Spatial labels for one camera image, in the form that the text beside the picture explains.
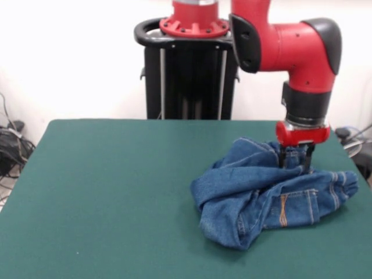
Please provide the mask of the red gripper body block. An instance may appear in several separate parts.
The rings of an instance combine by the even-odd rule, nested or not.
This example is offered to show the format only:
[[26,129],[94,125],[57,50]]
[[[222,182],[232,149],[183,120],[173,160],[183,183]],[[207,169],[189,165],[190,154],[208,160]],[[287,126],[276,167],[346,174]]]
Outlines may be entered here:
[[329,125],[316,128],[301,128],[286,121],[276,123],[276,137],[281,145],[322,144],[331,133]]

